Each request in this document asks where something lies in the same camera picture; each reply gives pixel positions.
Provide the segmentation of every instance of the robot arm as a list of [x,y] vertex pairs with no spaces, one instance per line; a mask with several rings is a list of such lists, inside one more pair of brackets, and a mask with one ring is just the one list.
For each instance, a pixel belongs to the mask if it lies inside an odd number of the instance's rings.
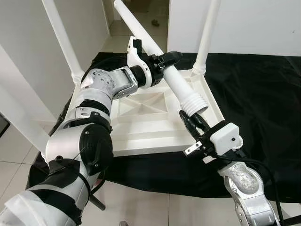
[[113,99],[160,82],[165,67],[181,53],[143,56],[141,40],[131,37],[127,65],[114,71],[91,69],[82,80],[75,107],[50,137],[46,162],[50,174],[42,183],[16,195],[0,214],[0,225],[81,224],[82,211],[100,172],[113,158],[110,113]]
[[[217,161],[217,171],[234,200],[235,212],[241,226],[280,225],[274,210],[263,192],[260,175],[244,161],[239,128],[233,123],[221,121],[212,128],[198,114],[189,117],[180,111],[186,129],[196,143],[184,150],[186,157],[198,157],[208,164]],[[204,131],[200,135],[196,128]]]

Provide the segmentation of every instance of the black joint cover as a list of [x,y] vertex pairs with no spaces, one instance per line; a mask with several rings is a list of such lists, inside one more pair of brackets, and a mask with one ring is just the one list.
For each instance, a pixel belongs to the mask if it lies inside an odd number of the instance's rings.
[[108,116],[110,116],[110,112],[109,110],[107,109],[106,106],[104,106],[102,103],[100,102],[97,102],[95,100],[84,100],[83,102],[81,102],[81,104],[79,106],[77,106],[76,108],[79,108],[79,107],[92,107],[92,108],[95,108],[95,109],[98,109],[104,113],[106,113]]
[[183,54],[176,51],[168,52],[159,56],[159,58],[164,61],[165,67],[178,63],[182,57]]
[[105,170],[113,160],[113,145],[110,134],[101,125],[88,125],[79,139],[80,156],[88,174]]
[[140,57],[141,54],[142,54],[142,42],[141,42],[141,39],[134,39],[133,40],[133,46],[134,48],[137,49],[137,55]]
[[139,65],[130,67],[130,69],[138,82],[138,87],[144,86],[146,78],[143,69]]
[[109,133],[112,132],[112,126],[98,112],[91,112],[90,117],[87,119],[79,119],[76,121],[72,121],[70,122],[70,126],[74,127],[74,126],[80,126],[89,123],[95,123],[97,125],[101,125],[104,128],[106,128]]

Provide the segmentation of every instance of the gray metal part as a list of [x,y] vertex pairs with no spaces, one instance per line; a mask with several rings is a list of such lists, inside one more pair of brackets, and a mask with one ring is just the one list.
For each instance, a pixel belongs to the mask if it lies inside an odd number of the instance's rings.
[[[118,92],[114,94],[113,99],[126,97],[138,90],[138,82],[129,67],[121,67],[115,71],[112,71],[111,75],[112,78],[116,81],[116,86],[118,87],[119,84],[119,86],[122,87],[118,90]],[[125,82],[127,82],[127,87],[122,86]]]
[[[247,170],[253,176],[245,178],[239,173],[233,173],[233,170],[237,172],[238,169],[242,170],[242,174],[245,174]],[[235,211],[242,226],[273,225],[276,218],[275,213],[264,195],[262,179],[255,170],[248,168],[243,162],[233,162],[218,172],[224,177],[225,186],[234,199]],[[252,189],[254,178],[258,184],[257,189]],[[248,185],[248,191],[253,192],[248,194],[242,192],[236,184],[238,181],[240,181],[240,185]]]
[[187,148],[186,150],[184,150],[184,154],[186,156],[188,156],[191,153],[193,153],[195,150],[200,148],[201,146],[202,146],[202,143],[200,141],[198,141],[198,142],[194,143],[192,146],[190,146],[189,148]]

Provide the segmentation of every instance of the black cable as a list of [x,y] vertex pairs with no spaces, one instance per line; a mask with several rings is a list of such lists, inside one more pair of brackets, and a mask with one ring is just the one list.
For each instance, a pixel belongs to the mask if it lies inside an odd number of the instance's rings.
[[270,171],[270,169],[268,168],[268,166],[266,166],[264,163],[262,163],[261,161],[258,160],[254,160],[254,159],[248,159],[248,158],[227,158],[224,156],[220,156],[217,154],[213,155],[214,158],[217,159],[223,159],[223,160],[228,160],[228,161],[242,161],[242,162],[247,162],[247,163],[252,163],[252,164],[257,164],[260,165],[262,167],[264,167],[264,169],[268,172],[269,177],[271,179],[273,188],[274,188],[274,193],[275,193],[275,202],[276,202],[276,206],[277,206],[277,211],[278,211],[278,215],[279,215],[279,221],[281,226],[285,226],[284,223],[284,219],[283,219],[283,215],[282,215],[282,210],[281,210],[281,206],[280,206],[280,201],[279,201],[279,196],[278,196],[278,190],[277,190],[277,186],[276,186],[276,182],[275,182],[275,178],[273,173]]
[[105,176],[105,171],[103,172],[103,178],[102,178],[101,182],[98,185],[96,185],[95,188],[92,189],[91,194],[94,194],[95,192],[98,191],[99,188],[101,188],[101,186],[103,186],[103,184],[105,183],[104,176]]

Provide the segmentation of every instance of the white floor tile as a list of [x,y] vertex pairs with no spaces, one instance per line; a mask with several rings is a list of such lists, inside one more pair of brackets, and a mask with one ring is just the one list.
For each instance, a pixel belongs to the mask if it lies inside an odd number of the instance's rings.
[[0,161],[22,163],[32,144],[10,125],[0,137]]
[[105,203],[106,210],[101,211],[89,202],[83,213],[83,226],[118,226],[123,220],[130,226],[168,225],[168,194],[144,192],[107,181],[95,195]]
[[[157,35],[157,36],[165,36],[167,37],[168,33],[168,22],[166,22],[166,18],[157,19],[160,26],[156,27],[151,24],[151,21],[154,18],[149,18],[144,16],[140,16],[143,18],[143,23],[141,25],[145,28],[150,36]],[[119,35],[132,35],[132,32],[129,30],[128,26],[123,20],[114,20],[112,25],[110,26],[110,33],[112,36],[119,36]]]
[[30,167],[31,165],[21,164],[17,173],[14,175],[4,194],[0,198],[0,210],[4,208],[4,203],[7,200],[25,190]]
[[3,195],[19,166],[19,163],[0,161],[0,197]]
[[35,146],[32,146],[29,152],[27,153],[25,159],[23,160],[23,163],[32,164],[38,152],[39,152],[38,149]]
[[170,195],[170,226],[239,226],[232,198],[202,199]]

